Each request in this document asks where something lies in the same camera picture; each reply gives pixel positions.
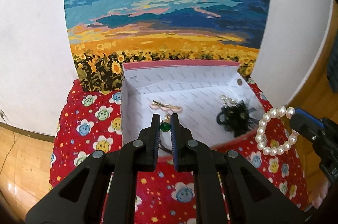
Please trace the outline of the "dark blue knitted garment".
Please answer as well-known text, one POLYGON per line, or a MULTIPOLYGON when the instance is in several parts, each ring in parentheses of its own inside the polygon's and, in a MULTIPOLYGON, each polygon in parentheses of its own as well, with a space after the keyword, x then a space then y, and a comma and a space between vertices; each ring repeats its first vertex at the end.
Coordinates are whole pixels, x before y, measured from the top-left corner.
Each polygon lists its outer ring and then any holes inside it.
POLYGON ((327 66, 327 79, 333 93, 338 92, 338 33, 335 36, 327 66))

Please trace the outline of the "black feather hair accessory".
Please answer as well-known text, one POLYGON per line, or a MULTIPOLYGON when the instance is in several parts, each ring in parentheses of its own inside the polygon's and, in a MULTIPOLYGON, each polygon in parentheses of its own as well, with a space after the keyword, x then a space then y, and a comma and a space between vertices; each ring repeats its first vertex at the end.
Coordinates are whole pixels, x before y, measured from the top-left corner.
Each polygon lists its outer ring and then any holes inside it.
POLYGON ((226 131, 232 132, 235 138, 252 131, 258 126, 258 119, 250 116, 253 111, 256 111, 255 108, 249 109, 244 101, 235 101, 224 94, 220 98, 224 104, 216 117, 216 121, 226 131))

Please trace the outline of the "red smiley flower cloth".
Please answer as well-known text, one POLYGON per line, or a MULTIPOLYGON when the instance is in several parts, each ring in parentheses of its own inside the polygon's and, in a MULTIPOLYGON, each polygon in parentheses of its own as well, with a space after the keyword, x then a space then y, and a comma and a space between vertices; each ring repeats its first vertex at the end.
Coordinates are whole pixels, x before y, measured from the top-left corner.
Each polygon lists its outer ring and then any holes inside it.
MULTIPOLYGON (((110 154, 122 146, 120 106, 109 102, 114 91, 85 92, 79 80, 73 82, 61 111, 52 152, 49 185, 57 186, 91 152, 110 154)), ((255 167, 285 199, 302 212, 308 193, 305 174, 297 151, 290 147, 271 155, 289 139, 282 122, 273 118, 265 127, 257 147, 256 133, 216 147, 216 151, 236 150, 255 167)), ((186 171, 185 155, 195 155, 187 146, 176 147, 173 157, 158 160, 154 172, 138 175, 135 223, 195 223, 196 183, 186 171)))

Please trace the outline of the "pink cardboard box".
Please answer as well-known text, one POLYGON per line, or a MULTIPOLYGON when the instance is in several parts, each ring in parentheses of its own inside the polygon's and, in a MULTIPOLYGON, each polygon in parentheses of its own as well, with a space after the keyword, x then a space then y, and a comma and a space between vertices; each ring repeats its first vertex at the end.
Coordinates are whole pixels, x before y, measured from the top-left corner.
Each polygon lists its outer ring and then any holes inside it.
POLYGON ((211 148, 234 149, 247 157, 258 151, 255 140, 264 109, 252 87, 233 62, 213 60, 163 60, 123 65, 121 131, 123 143, 135 140, 149 127, 152 116, 165 120, 167 112, 153 101, 181 107, 180 124, 194 139, 211 148), (244 102, 254 120, 253 128, 240 137, 217 123, 224 99, 244 102))

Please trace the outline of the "sunflower field painting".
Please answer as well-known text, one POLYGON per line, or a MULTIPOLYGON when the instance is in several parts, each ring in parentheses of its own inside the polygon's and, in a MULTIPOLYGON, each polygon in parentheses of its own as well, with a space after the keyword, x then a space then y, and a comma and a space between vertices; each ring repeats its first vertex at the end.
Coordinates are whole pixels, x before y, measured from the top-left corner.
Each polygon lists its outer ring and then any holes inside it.
POLYGON ((64 0, 85 91, 118 90, 123 64, 206 59, 256 64, 270 0, 64 0))

